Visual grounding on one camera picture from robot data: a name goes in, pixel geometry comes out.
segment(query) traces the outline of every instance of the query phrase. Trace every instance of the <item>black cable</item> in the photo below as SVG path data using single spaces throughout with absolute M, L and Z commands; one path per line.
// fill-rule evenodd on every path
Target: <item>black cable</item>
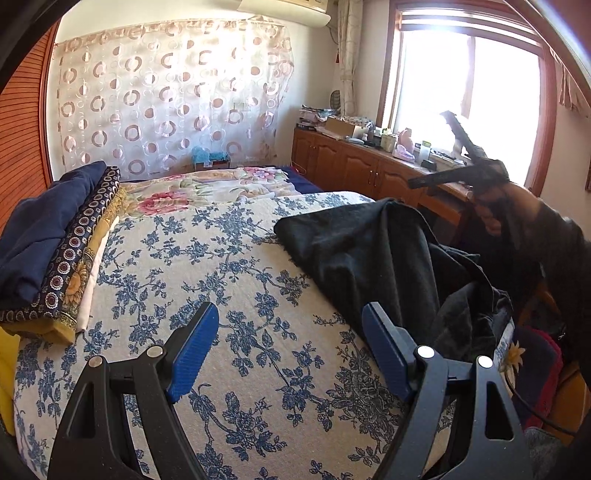
M 521 404 L 525 407 L 525 409 L 528 412 L 530 412 L 534 417 L 537 417 L 538 419 L 540 419 L 544 423 L 547 423 L 554 430 L 557 430 L 558 432 L 564 433 L 566 435 L 570 435 L 571 437 L 574 437 L 577 434 L 576 432 L 573 432 L 572 430 L 565 429 L 564 427 L 561 427 L 560 425 L 554 423 L 552 420 L 547 419 L 543 415 L 537 413 L 532 407 L 530 407 L 530 405 L 523 399 L 523 397 L 521 395 L 519 395 L 517 393 L 517 391 L 513 388 L 513 385 L 511 385 L 511 382 L 507 378 L 507 375 L 505 375 L 505 380 L 506 380 L 507 386 L 509 387 L 509 390 L 511 390 L 511 393 L 513 393 L 515 398 L 517 398 L 517 400 L 519 400 L 521 402 Z
M 338 46 L 338 45 L 339 45 L 339 42 L 337 42 L 337 41 L 335 40 L 335 36 L 332 34 L 332 29 L 333 29 L 334 27 L 332 27 L 330 24 L 326 24 L 326 27 L 329 29 L 330 38 L 332 38 L 332 41 L 335 43 L 335 45 L 337 45 L 337 46 Z

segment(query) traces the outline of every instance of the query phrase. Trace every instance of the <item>beige curtain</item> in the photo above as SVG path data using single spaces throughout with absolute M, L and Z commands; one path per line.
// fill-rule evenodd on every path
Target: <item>beige curtain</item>
M 578 112 L 580 111 L 580 102 L 579 97 L 577 95 L 577 91 L 579 89 L 575 84 L 571 74 L 566 69 L 564 63 L 562 63 L 556 52 L 552 49 L 550 49 L 550 51 L 556 63 L 562 69 L 562 77 L 560 81 L 560 96 L 558 97 L 558 102 L 560 105 L 565 106 L 569 110 Z
M 197 145 L 228 153 L 232 166 L 274 162 L 294 69 L 283 25 L 140 24 L 72 38 L 53 55 L 48 130 L 60 142 L 51 160 L 66 171 L 105 160 L 122 180 L 162 177 L 191 170 Z
M 363 0 L 339 0 L 339 69 L 341 114 L 356 114 L 353 77 L 361 43 Z

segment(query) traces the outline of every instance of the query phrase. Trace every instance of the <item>white fabric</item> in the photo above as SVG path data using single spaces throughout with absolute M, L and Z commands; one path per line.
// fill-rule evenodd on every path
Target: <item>white fabric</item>
M 80 302 L 80 307 L 78 308 L 78 317 L 76 317 L 76 333 L 85 332 L 88 328 L 88 322 L 90 320 L 90 306 L 92 305 L 92 294 L 95 290 L 96 278 L 99 275 L 100 262 L 103 259 L 103 254 L 105 253 L 105 246 L 107 244 L 107 240 L 109 239 L 109 234 L 113 231 L 113 228 L 115 228 L 117 223 L 119 223 L 118 216 L 115 217 L 115 220 L 113 220 L 113 223 L 111 224 L 111 228 L 109 228 L 109 231 L 100 241 L 99 249 L 96 252 L 95 261 L 92 264 L 92 270 L 90 271 L 90 275 L 88 277 L 88 283 L 86 284 L 86 289 L 82 294 L 82 301 Z
M 339 69 L 341 114 L 356 114 L 353 76 L 361 43 L 362 0 L 339 0 Z

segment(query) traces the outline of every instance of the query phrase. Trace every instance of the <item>hand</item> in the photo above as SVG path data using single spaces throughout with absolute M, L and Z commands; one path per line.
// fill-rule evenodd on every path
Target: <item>hand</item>
M 499 236 L 501 234 L 501 222 L 492 214 L 487 204 L 497 202 L 501 199 L 509 200 L 515 216 L 523 222 L 526 227 L 538 216 L 542 201 L 535 197 L 529 190 L 520 187 L 515 183 L 505 183 L 504 185 L 493 187 L 486 192 L 476 196 L 471 195 L 474 202 L 474 210 L 485 224 L 486 231 L 491 235 Z

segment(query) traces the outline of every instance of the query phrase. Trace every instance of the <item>cabinet door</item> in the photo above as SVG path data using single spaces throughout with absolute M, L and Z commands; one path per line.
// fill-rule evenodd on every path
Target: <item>cabinet door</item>
M 395 160 L 381 159 L 374 183 L 374 199 L 392 197 L 416 207 L 421 189 L 411 190 L 408 188 L 407 180 L 418 174 L 420 175 L 412 168 L 405 167 Z
M 340 189 L 339 167 L 342 164 L 339 142 L 332 138 L 317 137 L 314 139 L 316 168 L 312 181 L 325 192 Z
M 310 157 L 314 154 L 313 134 L 304 130 L 294 130 L 294 143 L 291 147 L 291 163 L 304 177 L 310 180 Z
M 374 177 L 378 159 L 360 148 L 344 147 L 343 172 L 340 175 L 339 190 L 357 192 L 371 197 L 374 191 Z

